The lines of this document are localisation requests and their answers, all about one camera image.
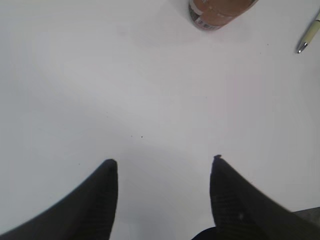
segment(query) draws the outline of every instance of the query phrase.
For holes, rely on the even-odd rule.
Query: pen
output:
[[[313,23],[310,25],[306,33],[304,34],[299,47],[297,49],[297,53],[300,54],[305,48],[311,43],[311,40],[314,38],[318,30],[320,29],[320,13],[316,16]]]

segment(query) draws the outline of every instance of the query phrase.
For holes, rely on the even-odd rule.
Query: pen tip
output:
[[[305,48],[308,46],[307,42],[302,42],[298,48],[298,51],[296,52],[297,54],[300,54]]]

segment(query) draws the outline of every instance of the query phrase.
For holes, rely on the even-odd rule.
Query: white surface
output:
[[[111,240],[211,227],[216,154],[288,209],[320,206],[320,36],[294,53],[319,1],[261,0],[211,33],[187,4],[0,2],[0,232],[108,158]]]

